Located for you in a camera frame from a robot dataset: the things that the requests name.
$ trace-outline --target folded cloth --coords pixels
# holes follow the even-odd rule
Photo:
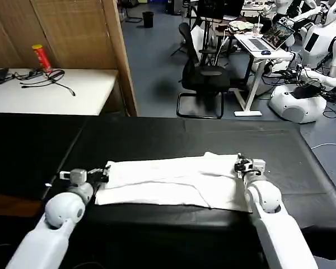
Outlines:
[[[97,205],[148,203],[196,205],[248,211],[244,184],[236,177],[237,155],[166,160],[108,161],[109,182],[96,194]]]

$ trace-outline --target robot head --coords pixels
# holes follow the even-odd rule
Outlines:
[[[336,22],[336,0],[321,2],[321,24],[329,25]]]

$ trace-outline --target cup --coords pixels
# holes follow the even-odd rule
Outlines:
[[[255,35],[255,36],[260,35],[260,31],[261,31],[262,27],[263,27],[262,24],[254,24],[253,35]]]

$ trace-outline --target computer mouse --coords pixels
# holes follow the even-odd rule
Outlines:
[[[270,50],[263,50],[262,51],[262,55],[270,55],[270,54],[271,54]]]

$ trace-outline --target red can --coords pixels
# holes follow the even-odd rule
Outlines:
[[[44,70],[45,73],[51,73],[52,72],[52,67],[51,64],[46,56],[45,50],[42,45],[33,45],[32,49],[38,56],[41,68]]]

